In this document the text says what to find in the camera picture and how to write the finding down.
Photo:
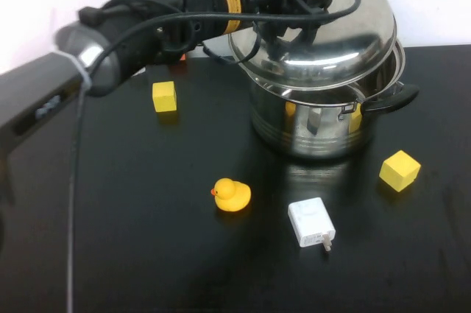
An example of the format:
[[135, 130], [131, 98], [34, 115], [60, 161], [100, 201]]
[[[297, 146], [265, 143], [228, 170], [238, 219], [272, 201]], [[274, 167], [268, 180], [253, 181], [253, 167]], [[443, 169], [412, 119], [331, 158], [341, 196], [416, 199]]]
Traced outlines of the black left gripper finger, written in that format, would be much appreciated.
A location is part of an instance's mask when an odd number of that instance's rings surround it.
[[283, 57], [290, 53], [291, 44], [282, 39], [288, 27], [258, 27], [258, 36], [265, 42], [264, 48], [268, 57]]
[[300, 33], [292, 40], [295, 46], [311, 46], [316, 39], [318, 29], [321, 27], [321, 23], [312, 17], [306, 18], [302, 24], [300, 24]]

